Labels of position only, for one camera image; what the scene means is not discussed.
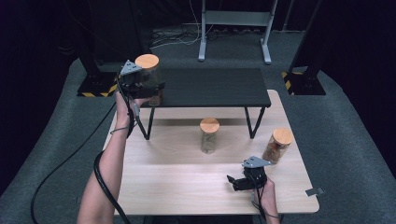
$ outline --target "glass jar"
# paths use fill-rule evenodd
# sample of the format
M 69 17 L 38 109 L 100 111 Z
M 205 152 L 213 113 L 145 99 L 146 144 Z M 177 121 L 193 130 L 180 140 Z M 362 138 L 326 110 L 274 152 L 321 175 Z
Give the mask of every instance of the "glass jar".
M 219 122 L 214 118 L 206 118 L 200 123 L 202 131 L 201 150 L 205 154 L 211 154 L 216 150 L 216 132 L 219 130 Z
M 158 89 L 159 85 L 163 83 L 163 79 L 160 73 L 160 59 L 154 54 L 143 54 L 134 60 L 136 65 L 143 68 L 142 83 L 146 87 L 152 89 Z M 158 90 L 158 94 L 152 96 L 148 101 L 151 106 L 160 105 L 163 99 L 163 89 Z
M 293 133 L 288 128 L 277 128 L 273 131 L 262 159 L 277 164 L 293 141 Z

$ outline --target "cable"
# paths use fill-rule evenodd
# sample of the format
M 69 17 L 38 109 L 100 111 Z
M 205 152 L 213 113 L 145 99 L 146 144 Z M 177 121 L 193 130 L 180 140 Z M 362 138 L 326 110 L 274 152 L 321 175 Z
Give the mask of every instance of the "cable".
M 120 91 L 120 94 L 122 96 L 122 99 L 125 102 L 126 107 L 128 108 L 128 115 L 129 115 L 129 118 L 130 118 L 129 119 L 129 130 L 128 130 L 128 135 L 127 135 L 127 138 L 128 138 L 129 135 L 131 134 L 131 132 L 134 130 L 134 111 L 131 109 L 131 106 L 129 104 L 129 99 L 130 98 L 132 99 L 132 97 L 131 96 L 125 96 L 123 90 L 120 87 L 120 76 L 117 76 L 116 80 L 117 80 L 117 86 L 119 88 L 119 91 Z M 138 116 L 138 111 L 137 110 L 139 108 L 136 108 L 135 103 L 134 103 L 134 106 L 135 106 L 135 113 L 136 113 L 135 117 L 137 117 Z
M 93 165 L 93 170 L 95 172 L 96 179 L 98 180 L 98 183 L 99 183 L 100 187 L 102 188 L 104 194 L 107 196 L 107 198 L 110 200 L 110 202 L 113 204 L 113 206 L 119 212 L 119 214 L 120 214 L 122 220 L 124 221 L 124 223 L 130 224 L 131 222 L 128 220 L 128 217 L 125 215 L 125 213 L 122 210 L 121 206 L 117 203 L 117 200 L 111 194 L 110 190 L 108 189 L 107 185 L 105 184 L 105 181 L 102 178 L 102 175 L 100 174 L 99 162 L 100 162 L 100 159 L 102 158 L 103 152 L 104 151 L 101 151 L 97 155 L 97 157 L 95 159 L 95 162 L 94 162 L 94 165 Z
M 57 167 L 55 167 L 55 169 L 53 169 L 42 181 L 41 183 L 38 185 L 37 189 L 35 190 L 35 193 L 33 195 L 32 201 L 30 203 L 30 216 L 33 220 L 33 222 L 35 224 L 38 224 L 37 220 L 35 219 L 35 197 L 37 195 L 37 193 L 40 191 L 41 187 L 43 186 L 43 184 L 47 181 L 47 179 L 53 174 L 55 173 L 60 167 L 62 167 L 67 161 L 69 161 L 74 155 L 76 155 L 76 153 L 78 153 L 84 146 L 85 144 L 91 139 L 91 137 L 96 133 L 96 131 L 99 129 L 99 127 L 102 125 L 102 123 L 105 121 L 105 119 L 107 118 L 107 116 L 110 114 L 111 110 L 114 108 L 114 105 L 116 105 L 116 103 L 113 104 L 113 106 L 110 107 L 110 109 L 107 111 L 107 113 L 105 114 L 105 116 L 102 118 L 102 120 L 99 122 L 99 124 L 96 126 L 96 128 L 92 131 L 92 133 L 87 137 L 87 139 L 85 139 L 85 141 L 78 147 L 78 149 L 76 151 L 74 151 L 69 157 L 67 157 L 63 162 L 61 162 L 61 164 L 59 164 Z
M 190 35 L 194 35 L 195 36 L 194 31 L 191 31 L 191 30 L 184 31 L 183 25 L 181 25 L 181 30 L 182 30 L 181 33 L 180 32 L 175 32 L 175 31 L 172 31 L 172 30 L 162 31 L 162 32 L 154 32 L 153 35 L 156 35 L 157 37 L 153 38 L 153 40 L 151 42 L 151 45 L 154 45 L 154 44 L 159 45 L 158 43 L 165 42 L 165 41 L 170 41 L 170 40 L 172 40 L 172 41 L 181 40 L 182 38 L 190 37 Z M 165 32 L 167 32 L 167 33 L 176 33 L 176 34 L 175 35 L 166 35 Z
M 218 11 L 221 10 L 221 5 L 222 5 L 222 0 L 220 0 L 220 4 L 219 4 L 219 9 Z M 210 28 L 206 31 L 206 34 L 209 34 L 210 30 L 213 28 L 213 24 L 210 26 Z
M 198 41 L 198 40 L 201 39 L 201 37 L 200 37 L 199 25 L 198 25 L 198 20 L 197 20 L 197 18 L 196 18 L 196 16 L 195 16 L 195 13 L 194 13 L 193 8 L 192 8 L 191 0 L 189 0 L 189 2 L 190 2 L 190 8 L 191 8 L 192 16 L 194 17 L 195 24 L 197 24 L 197 36 L 195 37 L 195 39 L 193 39 L 192 41 L 184 42 L 184 41 L 182 40 L 182 38 L 177 37 L 175 40 L 178 40 L 178 42 L 165 43 L 165 44 L 161 44 L 161 45 L 158 45 L 158 46 L 152 46 L 152 47 L 150 47 L 151 49 L 156 49 L 156 48 L 163 47 L 163 46 L 166 46 L 166 45 L 175 45 L 175 44 L 191 45 L 191 44 L 193 44 L 193 43 L 195 43 L 196 41 Z
M 252 202 L 253 206 L 255 208 L 259 209 L 260 214 L 262 215 L 263 218 L 265 218 L 265 215 L 267 215 L 269 217 L 279 218 L 279 223 L 282 223 L 283 215 L 281 215 L 280 217 L 272 216 L 272 215 L 268 214 L 262 207 L 262 193 L 264 192 L 265 186 L 262 187 L 262 193 L 260 194 L 259 189 L 257 188 L 256 180 L 253 178 L 253 176 L 251 174 L 246 174 L 246 175 L 249 175 L 249 178 L 253 181 L 254 188 L 255 188 L 255 190 L 257 192 L 257 199 L 259 201 L 259 204 L 256 204 L 256 203 Z

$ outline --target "dark wall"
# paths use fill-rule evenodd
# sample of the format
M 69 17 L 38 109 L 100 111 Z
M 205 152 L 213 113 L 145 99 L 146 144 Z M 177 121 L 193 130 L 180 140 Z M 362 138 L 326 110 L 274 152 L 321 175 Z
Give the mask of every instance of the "dark wall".
M 104 63 L 134 60 L 149 53 L 152 30 L 142 24 L 141 9 L 148 1 L 90 1 L 92 56 Z
M 342 87 L 394 176 L 395 11 L 393 1 L 323 0 L 295 64 L 318 66 Z
M 294 0 L 293 4 L 290 6 L 287 29 L 292 31 L 306 30 L 318 2 L 319 0 Z
M 0 193 L 46 127 L 74 56 L 63 42 L 56 4 L 0 3 Z

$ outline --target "human hand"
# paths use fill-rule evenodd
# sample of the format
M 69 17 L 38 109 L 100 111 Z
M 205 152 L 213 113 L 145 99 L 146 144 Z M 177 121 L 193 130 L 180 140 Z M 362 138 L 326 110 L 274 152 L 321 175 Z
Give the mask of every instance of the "human hand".
M 258 189 L 261 194 L 260 203 L 265 213 L 265 220 L 268 224 L 279 223 L 278 212 L 276 208 L 275 183 L 267 176 L 267 182 L 263 188 Z M 255 190 L 255 202 L 259 202 L 259 196 Z
M 150 98 L 145 99 L 134 99 L 134 101 L 130 101 L 130 107 L 134 111 L 134 116 L 136 115 L 134 103 L 137 105 L 138 109 L 140 106 L 148 101 Z M 116 103 L 117 103 L 117 123 L 120 123 L 120 126 L 128 126 L 130 123 L 130 116 L 128 115 L 128 107 L 125 104 L 124 99 L 119 91 L 116 92 Z
M 268 176 L 262 191 L 262 207 L 269 215 L 277 216 L 275 183 Z

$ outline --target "orange lid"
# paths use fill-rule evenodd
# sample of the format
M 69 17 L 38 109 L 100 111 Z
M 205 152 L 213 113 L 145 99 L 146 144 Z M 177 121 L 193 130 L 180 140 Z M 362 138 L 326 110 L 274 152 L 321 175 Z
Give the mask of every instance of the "orange lid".
M 143 54 L 134 60 L 135 64 L 139 65 L 143 69 L 148 69 L 148 70 L 154 69 L 159 62 L 160 59 L 154 54 Z
M 215 133 L 219 129 L 220 124 L 214 118 L 207 118 L 201 120 L 200 127 L 205 133 Z
M 277 141 L 281 145 L 290 144 L 294 137 L 293 133 L 288 128 L 277 128 L 273 132 L 274 140 Z

